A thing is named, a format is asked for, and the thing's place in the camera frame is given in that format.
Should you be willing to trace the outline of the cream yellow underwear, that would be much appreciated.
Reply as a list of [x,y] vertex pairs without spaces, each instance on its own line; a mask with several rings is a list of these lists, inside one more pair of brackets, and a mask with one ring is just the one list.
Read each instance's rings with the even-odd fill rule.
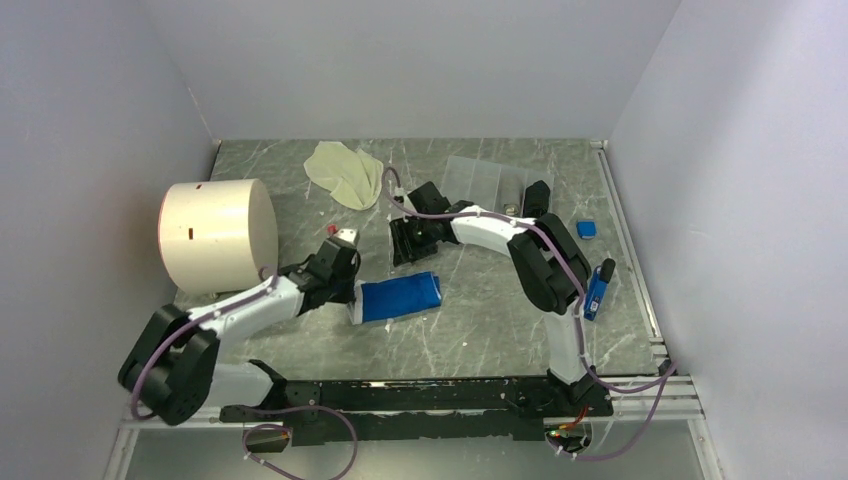
[[361,148],[354,151],[338,141],[320,141],[303,167],[312,183],[346,208],[365,211],[377,203],[384,164]]

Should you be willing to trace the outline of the blue black handheld device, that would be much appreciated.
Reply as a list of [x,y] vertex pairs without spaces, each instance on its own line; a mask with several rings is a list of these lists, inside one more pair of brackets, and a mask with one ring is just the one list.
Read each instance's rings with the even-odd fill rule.
[[606,258],[593,270],[583,307],[585,320],[596,319],[615,268],[616,262],[612,258]]

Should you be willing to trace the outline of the black striped rolled underwear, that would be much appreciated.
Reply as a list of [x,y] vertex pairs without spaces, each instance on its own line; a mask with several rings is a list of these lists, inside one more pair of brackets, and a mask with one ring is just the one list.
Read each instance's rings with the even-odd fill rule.
[[551,190],[543,180],[530,184],[524,192],[522,216],[524,218],[539,218],[550,208]]

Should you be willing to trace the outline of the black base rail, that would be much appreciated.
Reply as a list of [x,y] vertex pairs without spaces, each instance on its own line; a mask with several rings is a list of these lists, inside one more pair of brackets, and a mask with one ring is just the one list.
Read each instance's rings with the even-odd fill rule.
[[288,380],[269,374],[256,399],[223,400],[219,419],[244,426],[275,422],[296,446],[361,441],[509,437],[541,439],[556,423],[582,422],[587,410],[558,408],[543,375],[406,380]]

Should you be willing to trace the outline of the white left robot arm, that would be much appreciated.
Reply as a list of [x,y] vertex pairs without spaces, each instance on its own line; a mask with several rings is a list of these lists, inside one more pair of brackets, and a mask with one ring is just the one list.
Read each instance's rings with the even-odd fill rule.
[[203,407],[220,407],[272,420],[294,406],[287,379],[266,363],[218,357],[275,324],[353,301],[358,243],[358,231],[342,229],[299,264],[261,268],[259,284],[242,293],[189,310],[156,310],[118,373],[132,417],[176,426]]

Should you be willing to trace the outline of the cream cylindrical container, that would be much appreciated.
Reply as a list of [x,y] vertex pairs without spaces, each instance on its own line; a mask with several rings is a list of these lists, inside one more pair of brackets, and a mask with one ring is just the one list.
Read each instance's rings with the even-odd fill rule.
[[157,233],[170,279],[190,295],[249,289],[278,266],[276,214],[258,179],[172,185]]

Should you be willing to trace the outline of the small blue block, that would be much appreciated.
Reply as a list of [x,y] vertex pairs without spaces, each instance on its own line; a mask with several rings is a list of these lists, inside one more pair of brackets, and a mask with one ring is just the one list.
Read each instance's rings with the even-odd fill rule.
[[576,231],[581,239],[593,239],[597,236],[597,226],[594,221],[581,220],[575,223]]

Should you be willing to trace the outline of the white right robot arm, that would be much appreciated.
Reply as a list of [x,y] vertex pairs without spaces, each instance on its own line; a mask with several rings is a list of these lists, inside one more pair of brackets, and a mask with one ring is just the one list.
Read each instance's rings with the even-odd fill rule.
[[552,407],[564,415],[612,413],[610,390],[597,377],[583,333],[583,311],[592,269],[559,217],[515,218],[468,201],[450,203],[427,182],[388,198],[402,212],[391,221],[393,259],[411,263],[439,243],[481,247],[508,257],[528,301],[547,330],[546,383]]

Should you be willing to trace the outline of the clear plastic divided tray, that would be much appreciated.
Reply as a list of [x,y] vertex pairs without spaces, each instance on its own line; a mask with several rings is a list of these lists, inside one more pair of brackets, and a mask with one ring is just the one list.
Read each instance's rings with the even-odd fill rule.
[[545,181],[550,187],[551,211],[555,186],[552,174],[493,161],[450,156],[439,190],[452,203],[467,200],[486,210],[504,214],[502,205],[508,199],[518,198],[523,205],[525,189],[537,180]]

